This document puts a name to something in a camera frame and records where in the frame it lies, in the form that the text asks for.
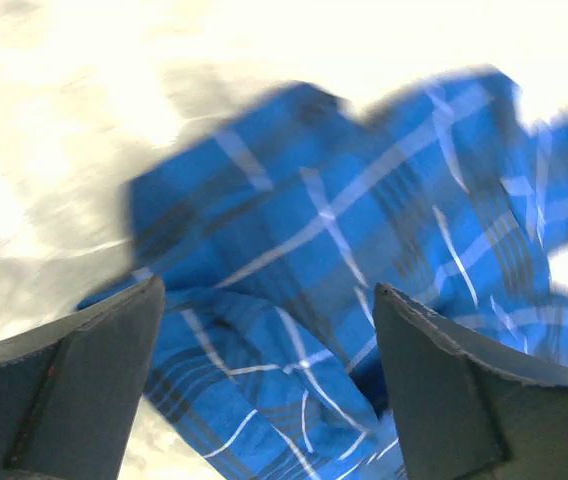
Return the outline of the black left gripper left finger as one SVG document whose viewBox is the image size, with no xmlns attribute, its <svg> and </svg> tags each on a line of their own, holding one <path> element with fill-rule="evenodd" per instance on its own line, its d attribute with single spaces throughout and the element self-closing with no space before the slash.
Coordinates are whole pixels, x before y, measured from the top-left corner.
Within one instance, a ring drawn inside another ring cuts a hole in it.
<svg viewBox="0 0 568 480">
<path fill-rule="evenodd" d="M 117 478 L 163 306 L 153 276 L 0 341 L 0 479 Z"/>
</svg>

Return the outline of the blue plaid long sleeve shirt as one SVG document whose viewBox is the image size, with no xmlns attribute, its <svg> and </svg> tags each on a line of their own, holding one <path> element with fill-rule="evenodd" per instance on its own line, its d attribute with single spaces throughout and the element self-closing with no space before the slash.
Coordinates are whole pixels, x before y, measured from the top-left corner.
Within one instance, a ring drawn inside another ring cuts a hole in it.
<svg viewBox="0 0 568 480">
<path fill-rule="evenodd" d="M 525 130 L 498 71 L 359 123 L 294 83 L 127 186 L 131 285 L 163 320 L 144 393 L 228 479 L 398 479 L 372 310 L 387 283 L 568 366 L 568 117 Z"/>
</svg>

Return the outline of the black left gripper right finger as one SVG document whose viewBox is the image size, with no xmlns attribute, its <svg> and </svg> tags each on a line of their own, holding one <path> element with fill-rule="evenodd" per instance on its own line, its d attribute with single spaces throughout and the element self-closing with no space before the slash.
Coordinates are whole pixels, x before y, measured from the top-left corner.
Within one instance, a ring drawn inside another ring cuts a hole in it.
<svg viewBox="0 0 568 480">
<path fill-rule="evenodd" d="M 377 285 L 373 318 L 408 478 L 568 479 L 568 367 L 390 285 Z"/>
</svg>

